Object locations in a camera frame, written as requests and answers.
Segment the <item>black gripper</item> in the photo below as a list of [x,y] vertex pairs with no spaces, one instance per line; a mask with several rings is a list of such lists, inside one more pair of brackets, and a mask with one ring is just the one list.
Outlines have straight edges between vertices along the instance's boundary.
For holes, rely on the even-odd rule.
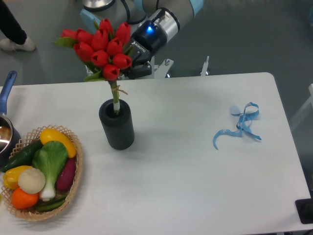
[[146,21],[131,36],[130,44],[135,51],[132,54],[133,66],[121,70],[121,79],[139,79],[152,74],[148,62],[159,49],[167,43],[166,33],[152,21]]

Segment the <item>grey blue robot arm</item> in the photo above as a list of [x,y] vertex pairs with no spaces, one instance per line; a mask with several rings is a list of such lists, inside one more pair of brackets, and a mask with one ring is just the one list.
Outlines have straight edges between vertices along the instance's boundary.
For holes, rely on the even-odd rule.
[[173,60],[156,65],[155,55],[203,7],[202,0],[84,0],[82,4],[81,19],[92,33],[105,18],[114,29],[123,22],[130,25],[133,64],[121,75],[123,80],[169,77]]

